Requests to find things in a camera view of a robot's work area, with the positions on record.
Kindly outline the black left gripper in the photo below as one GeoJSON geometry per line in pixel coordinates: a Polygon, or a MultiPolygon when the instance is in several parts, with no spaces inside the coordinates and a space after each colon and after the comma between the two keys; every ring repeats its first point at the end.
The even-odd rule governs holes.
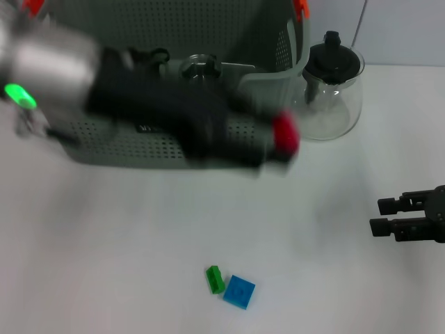
{"type": "Polygon", "coordinates": [[[264,166],[287,169],[293,160],[292,138],[261,137],[251,143],[227,139],[229,108],[264,122],[272,122],[278,110],[258,106],[245,96],[230,96],[227,103],[204,88],[130,70],[118,51],[105,48],[86,99],[86,112],[158,127],[175,137],[192,159],[216,158],[252,172],[264,166]]]}

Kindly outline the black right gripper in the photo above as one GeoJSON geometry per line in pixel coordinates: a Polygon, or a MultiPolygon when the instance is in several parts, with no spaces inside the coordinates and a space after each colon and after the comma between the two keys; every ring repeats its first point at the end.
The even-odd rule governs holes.
{"type": "Polygon", "coordinates": [[[398,198],[378,200],[380,214],[394,215],[399,212],[424,211],[424,218],[389,220],[375,218],[369,221],[374,237],[394,235],[397,242],[435,241],[444,243],[444,185],[434,190],[404,192],[398,198]]]}

